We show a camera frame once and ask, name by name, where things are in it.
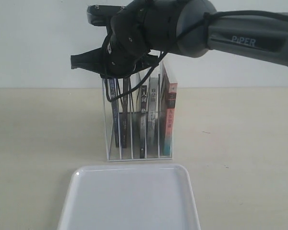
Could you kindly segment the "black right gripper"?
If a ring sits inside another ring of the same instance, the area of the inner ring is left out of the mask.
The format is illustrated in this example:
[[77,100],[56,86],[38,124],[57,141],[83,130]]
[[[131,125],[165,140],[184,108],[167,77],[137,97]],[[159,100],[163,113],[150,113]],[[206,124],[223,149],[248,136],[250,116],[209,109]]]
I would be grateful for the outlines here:
[[105,27],[100,48],[71,56],[72,69],[85,69],[102,78],[125,78],[151,67],[176,37],[177,0],[134,0],[116,13]]

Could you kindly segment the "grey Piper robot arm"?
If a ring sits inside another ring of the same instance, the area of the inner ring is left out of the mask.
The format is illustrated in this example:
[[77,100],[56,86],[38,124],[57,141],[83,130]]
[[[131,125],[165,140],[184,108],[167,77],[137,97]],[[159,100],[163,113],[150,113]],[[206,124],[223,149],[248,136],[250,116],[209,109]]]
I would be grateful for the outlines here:
[[71,56],[72,69],[126,78],[159,64],[162,55],[199,58],[218,50],[288,67],[288,12],[217,11],[208,0],[134,0],[91,5],[88,22],[104,26],[100,48]]

